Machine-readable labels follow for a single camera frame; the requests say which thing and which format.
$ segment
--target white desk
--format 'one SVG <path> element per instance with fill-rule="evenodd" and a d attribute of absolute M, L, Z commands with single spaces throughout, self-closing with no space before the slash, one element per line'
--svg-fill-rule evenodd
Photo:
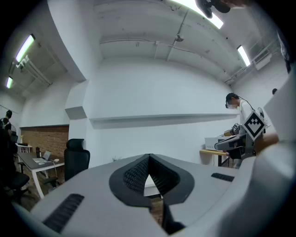
<path fill-rule="evenodd" d="M 19 152 L 30 152 L 30 148 L 32 148 L 32 146 L 30 146 L 30 145 L 28 145 L 28 146 L 22 146 L 22 145 L 19 145 L 17 143 L 16 143 L 16 146 L 18 147 L 18 151 Z"/>
<path fill-rule="evenodd" d="M 43 194 L 43 192 L 41 190 L 41 187 L 40 187 L 40 184 L 39 184 L 36 173 L 40 172 L 40 171 L 45 171 L 46 178 L 48 178 L 48 174 L 47 174 L 46 170 L 62 166 L 65 163 L 59 161 L 59 162 L 55 162 L 55 165 L 53 165 L 52 162 L 45 163 L 44 165 L 39 165 L 38 163 L 33 161 L 33 158 L 36 158 L 36 154 L 33 153 L 33 152 L 32 153 L 18 152 L 18 161 L 23 162 L 26 165 L 26 167 L 32 172 L 33 180 L 34 180 L 35 186 L 37 188 L 38 194 L 39 194 L 40 198 L 43 199 L 44 194 Z M 61 159 L 60 157 L 57 157 L 57 156 L 54 156 L 54 155 L 50 155 L 49 158 L 50 158 L 50 160 L 54 160 L 54 159 L 59 159 L 60 160 Z"/>

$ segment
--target fluorescent light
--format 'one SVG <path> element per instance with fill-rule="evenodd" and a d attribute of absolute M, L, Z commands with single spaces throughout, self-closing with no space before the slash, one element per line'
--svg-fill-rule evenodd
<path fill-rule="evenodd" d="M 11 77 L 8 77 L 8 79 L 7 79 L 7 84 L 6 84 L 6 87 L 7 87 L 8 89 L 11 87 L 12 82 L 13 82 L 12 78 L 11 78 Z"/>
<path fill-rule="evenodd" d="M 200 10 L 196 3 L 195 0 L 172 0 L 174 2 L 178 2 L 194 11 L 197 13 L 201 14 L 203 17 L 205 17 L 207 20 L 209 20 L 211 23 L 213 23 L 218 29 L 220 29 L 223 25 L 223 22 L 213 13 L 213 18 L 207 18 L 205 14 Z"/>
<path fill-rule="evenodd" d="M 240 56 L 242 57 L 242 59 L 244 60 L 245 62 L 245 65 L 246 66 L 249 66 L 250 65 L 250 60 L 244 50 L 244 48 L 240 45 L 238 48 L 237 48 L 238 52 L 240 53 Z"/>
<path fill-rule="evenodd" d="M 33 43 L 35 37 L 33 34 L 31 34 L 26 41 L 24 42 L 23 46 L 21 47 L 20 51 L 18 52 L 18 55 L 16 57 L 16 60 L 20 62 L 25 54 L 25 52 L 28 50 L 29 46 Z"/>

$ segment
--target ceiling pipe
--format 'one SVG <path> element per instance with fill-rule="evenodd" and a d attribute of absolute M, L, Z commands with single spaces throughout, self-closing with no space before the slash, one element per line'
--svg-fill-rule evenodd
<path fill-rule="evenodd" d="M 267 50 L 272 44 L 274 44 L 277 41 L 278 41 L 278 38 L 276 38 L 271 43 L 269 43 L 266 47 L 264 47 L 262 50 L 260 50 L 260 52 L 251 60 L 250 66 L 253 65 L 253 62 L 255 61 L 255 59 L 258 58 L 261 55 L 262 52 L 264 52 L 265 50 Z M 237 77 L 240 74 L 242 74 L 248 67 L 243 67 L 243 68 L 239 69 L 238 71 L 236 71 L 235 73 L 233 73 L 232 76 L 228 80 L 226 80 L 224 83 L 226 83 L 228 81 L 231 81 L 231 80 L 234 80 L 235 77 Z"/>
<path fill-rule="evenodd" d="M 126 41 L 140 41 L 140 42 L 146 42 L 146 43 L 150 43 L 150 44 L 156 44 L 157 46 L 160 46 L 160 45 L 165 45 L 165 46 L 168 46 L 168 47 L 172 47 L 176 50 L 180 50 L 180 51 L 185 51 L 185 52 L 189 52 L 189 53 L 192 53 L 192 54 L 195 54 L 201 58 L 204 58 L 206 61 L 216 65 L 216 67 L 218 67 L 219 69 L 225 71 L 223 69 L 223 67 L 221 65 L 219 65 L 217 62 L 215 61 L 212 61 L 211 59 L 209 59 L 207 56 L 205 55 L 202 55 L 200 53 L 196 53 L 196 52 L 192 52 L 192 51 L 189 51 L 189 50 L 185 50 L 183 48 L 180 48 L 180 47 L 177 47 L 177 46 L 173 46 L 172 44 L 166 44 L 166 43 L 161 43 L 160 41 L 150 41 L 150 40 L 147 40 L 147 39 L 139 39 L 139 38 L 126 38 L 126 39 L 111 39 L 111 40 L 104 40 L 104 41 L 101 41 L 100 44 L 107 44 L 107 43 L 114 43 L 114 42 L 126 42 Z"/>
<path fill-rule="evenodd" d="M 188 12 L 189 12 L 189 8 L 187 8 L 187 11 L 186 11 L 186 13 L 185 13 L 185 16 L 184 16 L 183 21 L 182 21 L 182 23 L 181 23 L 181 25 L 180 25 L 180 28 L 179 28 L 179 30 L 178 30 L 177 35 L 181 35 L 181 31 L 182 31 L 182 28 L 183 28 L 183 25 L 184 25 L 184 21 L 185 21 L 185 19 L 186 19 L 186 17 L 187 17 Z M 167 58 L 166 58 L 167 61 L 170 60 L 170 57 L 171 57 L 171 54 L 172 54 L 172 52 L 173 52 L 174 46 L 176 45 L 176 42 L 177 42 L 177 40 L 176 40 L 176 38 L 175 38 L 174 43 L 173 43 L 173 45 L 172 45 L 172 47 L 171 47 L 171 50 L 170 50 L 170 52 L 169 52 L 169 54 L 168 54 L 168 56 L 167 56 Z"/>
<path fill-rule="evenodd" d="M 3 105 L 0 105 L 0 107 L 5 108 L 5 109 L 7 109 L 7 110 L 10 110 L 10 111 L 12 111 L 13 113 L 19 114 L 19 113 L 15 112 L 15 111 L 13 111 L 13 110 L 11 110 L 11 109 L 9 109 L 9 108 L 6 108 L 6 107 L 3 106 Z"/>

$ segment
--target person's arm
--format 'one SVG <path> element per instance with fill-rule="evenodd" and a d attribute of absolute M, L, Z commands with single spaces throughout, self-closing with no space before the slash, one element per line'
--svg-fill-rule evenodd
<path fill-rule="evenodd" d="M 240 106 L 242 115 L 245 119 L 247 119 L 247 117 L 249 117 L 249 115 L 252 113 L 253 109 L 247 102 L 243 102 Z"/>
<path fill-rule="evenodd" d="M 255 142 L 254 150 L 259 155 L 266 147 L 278 143 L 278 135 L 276 133 L 261 134 Z"/>

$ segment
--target cable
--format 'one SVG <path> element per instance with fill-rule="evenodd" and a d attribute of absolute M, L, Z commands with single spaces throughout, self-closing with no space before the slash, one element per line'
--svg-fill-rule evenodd
<path fill-rule="evenodd" d="M 56 172 L 56 166 L 55 166 L 55 161 L 51 160 L 51 161 L 46 161 L 46 163 L 53 163 L 54 167 L 55 167 L 55 176 L 57 177 L 57 172 Z"/>
<path fill-rule="evenodd" d="M 238 95 L 238 97 L 240 97 L 239 95 Z M 240 97 L 241 99 L 243 99 L 243 100 L 245 100 L 244 98 L 242 98 L 242 97 Z M 249 105 L 250 105 L 250 107 L 253 109 L 253 107 L 251 106 L 251 104 L 247 101 L 247 100 L 245 100 Z M 254 110 L 254 109 L 253 109 Z"/>

